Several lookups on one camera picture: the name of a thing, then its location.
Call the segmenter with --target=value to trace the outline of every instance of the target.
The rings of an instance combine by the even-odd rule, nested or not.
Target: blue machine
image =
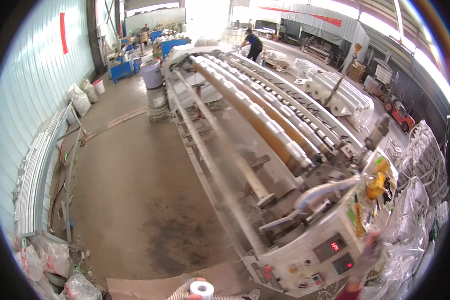
[[[156,38],[158,38],[162,34],[163,30],[152,31],[150,33],[151,42],[153,43]]]
[[[139,72],[141,63],[142,63],[142,59],[140,57],[133,59],[133,73]]]
[[[168,53],[170,53],[170,51],[172,51],[173,47],[186,45],[186,44],[187,44],[187,39],[186,38],[181,38],[181,39],[175,39],[175,40],[172,40],[172,41],[162,42],[163,59],[165,59],[167,57]]]
[[[129,42],[128,39],[122,39],[122,46],[127,44],[128,42]],[[126,47],[125,51],[130,51],[130,50],[133,50],[133,49],[135,49],[135,45],[128,45],[128,47]]]
[[[125,52],[124,56],[118,57],[109,65],[110,77],[113,83],[117,84],[120,78],[132,76],[134,72],[133,51]]]

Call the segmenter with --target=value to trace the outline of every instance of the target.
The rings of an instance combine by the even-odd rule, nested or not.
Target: sleeve
[[[361,291],[361,289],[356,292],[343,291],[335,300],[358,300]]]

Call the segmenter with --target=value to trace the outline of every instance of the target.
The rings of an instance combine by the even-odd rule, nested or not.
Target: cardboard sheet
[[[189,275],[207,279],[215,287],[215,292],[224,296],[242,291],[231,262],[224,262]],[[164,300],[182,285],[181,276],[150,280],[107,278],[106,281],[113,300]]]

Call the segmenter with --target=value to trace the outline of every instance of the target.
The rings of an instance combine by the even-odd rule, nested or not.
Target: orange forklift
[[[394,95],[385,101],[383,108],[400,124],[403,132],[408,134],[415,126],[415,120],[408,114],[399,98]]]

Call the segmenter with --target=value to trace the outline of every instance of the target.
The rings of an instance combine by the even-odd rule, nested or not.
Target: red banner
[[[333,25],[338,26],[338,27],[340,27],[342,25],[342,20],[334,19],[334,18],[331,18],[331,17],[324,17],[324,16],[319,16],[319,15],[316,15],[316,14],[309,14],[309,13],[305,13],[305,12],[293,11],[293,10],[281,9],[281,8],[274,8],[274,7],[258,6],[258,8],[261,8],[263,10],[282,12],[282,13],[295,13],[295,14],[309,15],[309,16],[318,18],[320,20],[323,20],[325,22],[328,22],[328,23],[333,24]]]
[[[67,48],[67,41],[65,39],[65,13],[60,13],[60,36],[62,37],[63,54],[67,54],[69,49]]]
[[[334,18],[330,18],[330,17],[319,16],[316,14],[307,14],[307,15],[313,16],[315,18],[318,18],[320,20],[323,20],[325,22],[328,22],[328,23],[333,24],[338,27],[340,27],[342,25],[342,20],[338,20],[338,19],[334,19]]]

